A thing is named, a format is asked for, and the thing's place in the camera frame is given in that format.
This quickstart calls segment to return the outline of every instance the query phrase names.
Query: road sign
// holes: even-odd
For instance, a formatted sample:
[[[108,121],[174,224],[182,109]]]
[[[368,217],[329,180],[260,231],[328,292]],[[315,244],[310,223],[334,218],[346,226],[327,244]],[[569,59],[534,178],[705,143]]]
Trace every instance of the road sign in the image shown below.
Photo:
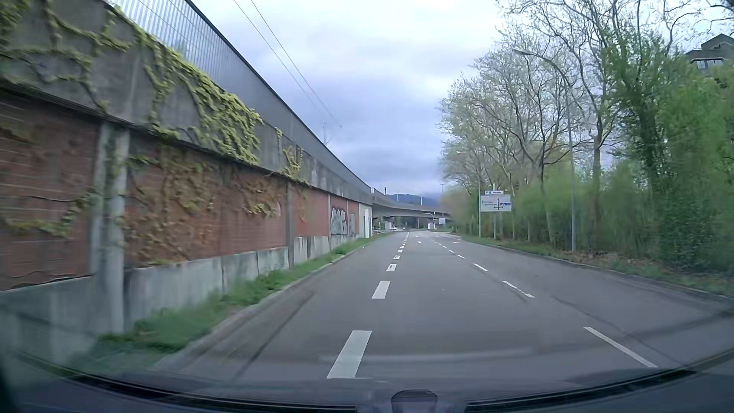
[[[510,195],[482,195],[479,202],[480,212],[512,211]]]

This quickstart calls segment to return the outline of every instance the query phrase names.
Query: cloud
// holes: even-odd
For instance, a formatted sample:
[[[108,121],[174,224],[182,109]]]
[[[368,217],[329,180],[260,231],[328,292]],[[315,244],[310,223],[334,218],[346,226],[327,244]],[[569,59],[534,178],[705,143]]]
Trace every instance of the cloud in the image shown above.
[[[250,0],[197,6],[329,148],[367,184],[389,193],[440,191],[438,101],[497,38],[486,0],[352,2],[255,0],[321,107]]]

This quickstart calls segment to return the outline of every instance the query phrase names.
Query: overpass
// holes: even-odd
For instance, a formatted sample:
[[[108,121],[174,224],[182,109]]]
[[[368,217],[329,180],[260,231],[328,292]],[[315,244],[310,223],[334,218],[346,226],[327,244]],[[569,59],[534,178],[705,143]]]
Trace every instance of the overpass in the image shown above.
[[[448,210],[445,207],[396,202],[384,193],[372,188],[373,220],[379,219],[380,217],[428,218],[429,215],[432,215],[434,218],[451,219]]]

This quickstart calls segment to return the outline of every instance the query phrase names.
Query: lamp post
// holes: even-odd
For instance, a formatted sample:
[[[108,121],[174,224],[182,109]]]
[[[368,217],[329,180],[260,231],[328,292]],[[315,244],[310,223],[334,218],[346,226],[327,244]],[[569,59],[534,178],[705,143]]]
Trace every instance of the lamp post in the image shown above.
[[[529,51],[523,51],[519,49],[512,49],[512,51],[516,54],[521,54],[523,56],[532,56],[537,57],[547,64],[553,66],[553,69],[558,72],[559,75],[561,75],[561,78],[563,79],[564,83],[566,84],[566,116],[567,116],[567,122],[568,122],[568,151],[571,157],[571,251],[576,251],[576,196],[575,196],[575,187],[576,187],[576,171],[575,166],[573,164],[573,144],[572,144],[572,138],[571,138],[571,103],[569,101],[569,94],[571,90],[571,82],[569,82],[568,78],[566,77],[566,74],[563,73],[561,68],[558,67],[558,65],[553,61],[548,59],[547,57],[540,56],[539,54],[531,53]]]

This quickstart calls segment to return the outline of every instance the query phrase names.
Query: asphalt road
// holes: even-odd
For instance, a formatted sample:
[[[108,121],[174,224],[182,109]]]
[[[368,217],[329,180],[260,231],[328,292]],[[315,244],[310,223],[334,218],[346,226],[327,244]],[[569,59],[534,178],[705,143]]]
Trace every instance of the asphalt road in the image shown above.
[[[177,373],[567,381],[734,347],[727,304],[444,233],[396,232],[300,288]]]

